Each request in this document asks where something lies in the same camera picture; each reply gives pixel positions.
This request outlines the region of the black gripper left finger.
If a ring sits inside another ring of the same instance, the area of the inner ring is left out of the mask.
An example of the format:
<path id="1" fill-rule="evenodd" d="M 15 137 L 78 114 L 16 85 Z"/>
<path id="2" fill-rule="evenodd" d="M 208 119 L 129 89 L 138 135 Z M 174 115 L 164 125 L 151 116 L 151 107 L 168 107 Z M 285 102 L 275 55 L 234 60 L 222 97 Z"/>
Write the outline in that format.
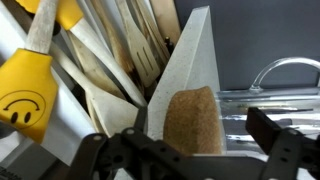
<path id="1" fill-rule="evenodd" d="M 99 152 L 107 136 L 96 133 L 85 136 L 70 165 L 66 180 L 94 180 Z"/>

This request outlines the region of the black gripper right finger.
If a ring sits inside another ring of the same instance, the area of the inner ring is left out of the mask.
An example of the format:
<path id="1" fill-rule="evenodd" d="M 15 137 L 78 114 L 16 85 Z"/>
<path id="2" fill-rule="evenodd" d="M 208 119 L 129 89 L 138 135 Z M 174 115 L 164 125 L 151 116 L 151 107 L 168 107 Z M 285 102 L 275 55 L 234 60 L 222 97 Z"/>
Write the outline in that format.
<path id="1" fill-rule="evenodd" d="M 249 108 L 246 130 L 269 156 L 261 180 L 296 180 L 302 137 L 293 129 L 282 129 L 258 108 Z"/>

